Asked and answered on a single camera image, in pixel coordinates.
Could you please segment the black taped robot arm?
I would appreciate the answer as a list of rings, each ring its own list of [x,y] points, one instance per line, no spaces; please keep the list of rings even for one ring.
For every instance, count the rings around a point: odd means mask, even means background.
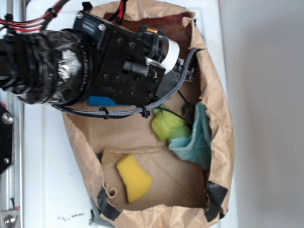
[[[187,70],[162,29],[132,32],[80,11],[72,29],[8,32],[0,41],[0,86],[27,104],[76,105],[92,97],[144,106]]]

